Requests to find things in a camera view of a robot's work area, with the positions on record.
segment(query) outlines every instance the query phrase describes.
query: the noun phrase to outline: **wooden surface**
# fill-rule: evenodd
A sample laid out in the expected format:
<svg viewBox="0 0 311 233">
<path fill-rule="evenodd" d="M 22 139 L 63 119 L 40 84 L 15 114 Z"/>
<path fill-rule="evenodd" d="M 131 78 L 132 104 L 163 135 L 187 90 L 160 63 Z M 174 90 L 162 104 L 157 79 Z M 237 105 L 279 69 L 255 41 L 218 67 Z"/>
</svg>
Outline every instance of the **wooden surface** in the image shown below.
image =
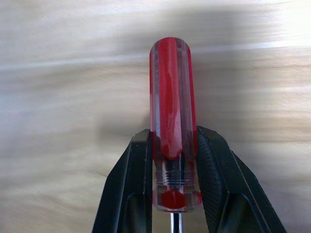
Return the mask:
<svg viewBox="0 0 311 233">
<path fill-rule="evenodd" d="M 192 50 L 198 125 L 253 170 L 290 233 L 311 232 L 308 1 L 3 0 L 0 232 L 91 232 L 105 178 L 149 127 L 149 49 Z M 169 218 L 154 213 L 154 232 Z M 185 232 L 206 232 L 202 209 Z"/>
</svg>

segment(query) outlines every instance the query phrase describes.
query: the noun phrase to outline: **screwdriver shaft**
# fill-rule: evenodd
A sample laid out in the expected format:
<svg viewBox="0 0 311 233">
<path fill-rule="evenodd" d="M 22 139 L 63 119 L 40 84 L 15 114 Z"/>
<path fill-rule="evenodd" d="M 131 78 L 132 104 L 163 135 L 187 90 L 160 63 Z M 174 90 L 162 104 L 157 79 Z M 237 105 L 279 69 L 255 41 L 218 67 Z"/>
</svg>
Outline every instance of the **screwdriver shaft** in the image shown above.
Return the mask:
<svg viewBox="0 0 311 233">
<path fill-rule="evenodd" d="M 183 219 L 181 213 L 171 213 L 171 233 L 183 233 Z"/>
</svg>

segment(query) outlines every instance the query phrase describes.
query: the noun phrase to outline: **red plastic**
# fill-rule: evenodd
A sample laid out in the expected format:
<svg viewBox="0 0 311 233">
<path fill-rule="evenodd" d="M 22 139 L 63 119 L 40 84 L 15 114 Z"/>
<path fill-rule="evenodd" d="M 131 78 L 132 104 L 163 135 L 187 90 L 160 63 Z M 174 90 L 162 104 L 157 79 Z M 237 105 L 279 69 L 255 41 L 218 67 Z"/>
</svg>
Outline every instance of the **red plastic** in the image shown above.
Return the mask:
<svg viewBox="0 0 311 233">
<path fill-rule="evenodd" d="M 197 129 L 190 49 L 181 39 L 164 38 L 151 49 L 150 120 L 153 203 L 163 211 L 191 210 L 199 204 L 194 188 Z"/>
</svg>

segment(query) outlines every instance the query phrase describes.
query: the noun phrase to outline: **black clamp jaw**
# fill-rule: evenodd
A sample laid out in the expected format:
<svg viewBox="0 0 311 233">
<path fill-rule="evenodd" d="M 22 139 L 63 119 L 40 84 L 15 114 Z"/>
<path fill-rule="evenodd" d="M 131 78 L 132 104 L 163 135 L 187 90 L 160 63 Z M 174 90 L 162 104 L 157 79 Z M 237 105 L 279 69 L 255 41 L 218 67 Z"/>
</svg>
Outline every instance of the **black clamp jaw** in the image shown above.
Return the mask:
<svg viewBox="0 0 311 233">
<path fill-rule="evenodd" d="M 198 127 L 196 165 L 209 233 L 285 233 L 252 171 L 217 132 Z M 93 233 L 152 232 L 149 130 L 134 135 L 107 177 Z"/>
</svg>

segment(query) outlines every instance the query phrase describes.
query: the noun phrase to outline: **screwdriver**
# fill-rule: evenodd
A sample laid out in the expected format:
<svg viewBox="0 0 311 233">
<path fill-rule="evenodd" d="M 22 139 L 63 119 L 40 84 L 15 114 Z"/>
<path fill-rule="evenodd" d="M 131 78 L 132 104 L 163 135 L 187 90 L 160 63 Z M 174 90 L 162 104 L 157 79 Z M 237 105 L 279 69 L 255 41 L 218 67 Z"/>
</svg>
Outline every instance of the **screwdriver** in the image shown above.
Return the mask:
<svg viewBox="0 0 311 233">
<path fill-rule="evenodd" d="M 167 37 L 150 51 L 150 131 L 155 164 L 153 205 L 171 213 L 171 232 L 182 233 L 182 213 L 201 203 L 195 189 L 197 126 L 191 54 Z"/>
</svg>

